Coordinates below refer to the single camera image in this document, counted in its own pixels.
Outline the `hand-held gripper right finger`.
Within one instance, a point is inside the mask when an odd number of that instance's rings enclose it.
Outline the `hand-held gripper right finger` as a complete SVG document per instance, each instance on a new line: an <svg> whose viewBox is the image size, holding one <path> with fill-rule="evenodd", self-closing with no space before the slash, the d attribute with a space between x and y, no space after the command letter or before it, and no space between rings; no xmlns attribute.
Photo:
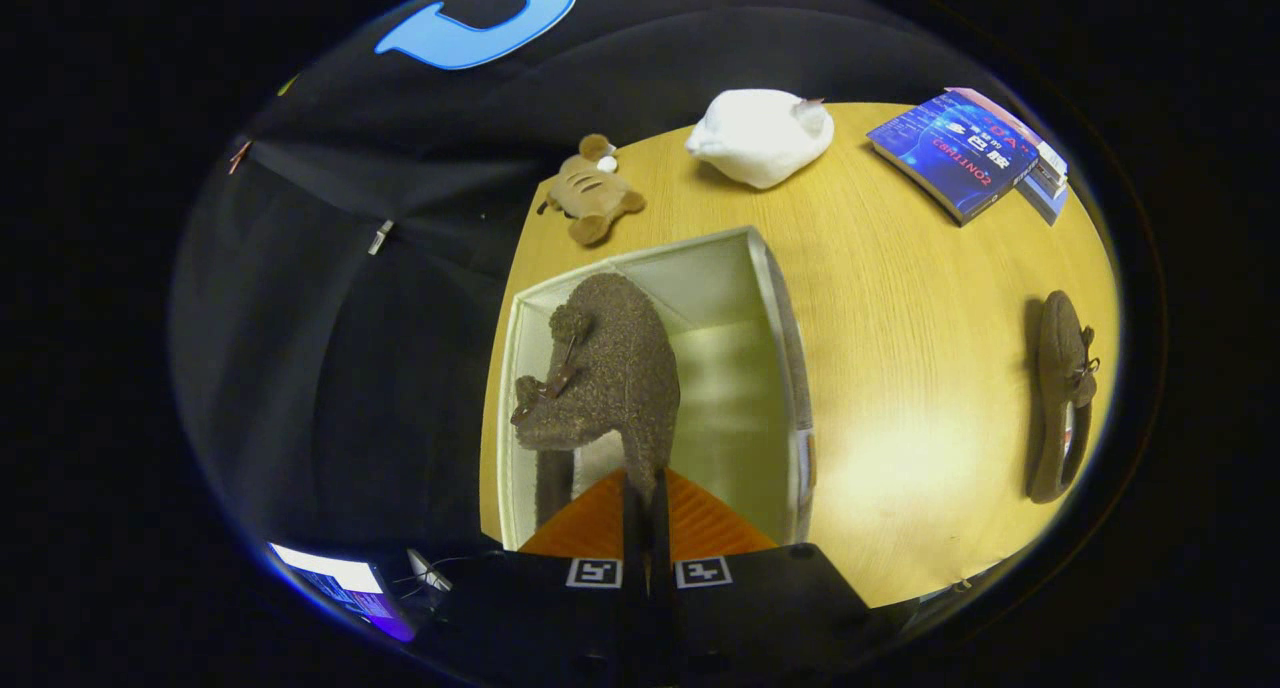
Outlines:
<svg viewBox="0 0 1280 688"><path fill-rule="evenodd" d="M886 619L813 543L675 559L668 471L652 501L658 687L832 687L881 651Z"/></svg>

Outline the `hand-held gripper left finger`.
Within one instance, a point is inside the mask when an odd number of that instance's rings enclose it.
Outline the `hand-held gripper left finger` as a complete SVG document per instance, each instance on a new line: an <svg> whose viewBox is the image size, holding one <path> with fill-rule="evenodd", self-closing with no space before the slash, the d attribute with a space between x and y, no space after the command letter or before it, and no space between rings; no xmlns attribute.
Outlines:
<svg viewBox="0 0 1280 688"><path fill-rule="evenodd" d="M480 687L640 687L650 657L643 506L622 471L539 529L535 551L456 561L416 655Z"/></svg>

